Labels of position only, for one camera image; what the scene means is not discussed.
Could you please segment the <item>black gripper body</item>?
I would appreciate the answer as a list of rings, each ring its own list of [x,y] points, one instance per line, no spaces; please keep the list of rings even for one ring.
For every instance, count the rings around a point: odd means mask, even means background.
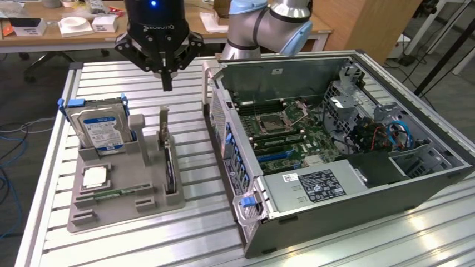
[[[126,1],[129,36],[151,60],[154,72],[173,73],[179,65],[179,48],[189,37],[185,1]]]

